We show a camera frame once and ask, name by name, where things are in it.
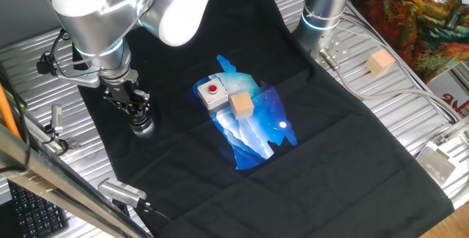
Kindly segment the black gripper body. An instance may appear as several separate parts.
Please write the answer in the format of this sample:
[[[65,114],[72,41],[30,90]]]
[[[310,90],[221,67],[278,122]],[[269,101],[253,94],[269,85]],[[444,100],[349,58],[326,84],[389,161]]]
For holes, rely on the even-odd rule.
[[[138,81],[124,81],[122,83],[104,82],[106,89],[104,98],[113,106],[125,113],[137,113],[139,110],[139,99],[134,91],[138,87]]]

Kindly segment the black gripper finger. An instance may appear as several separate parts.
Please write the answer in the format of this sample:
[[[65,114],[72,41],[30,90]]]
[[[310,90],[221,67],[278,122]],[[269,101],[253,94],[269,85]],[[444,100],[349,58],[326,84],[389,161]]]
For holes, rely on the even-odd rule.
[[[105,90],[103,98],[109,101],[113,106],[131,115],[129,105],[131,104],[131,96],[127,92],[115,92],[114,90]]]
[[[140,89],[135,89],[133,94],[133,115],[138,117],[147,115],[149,112],[150,94]]]

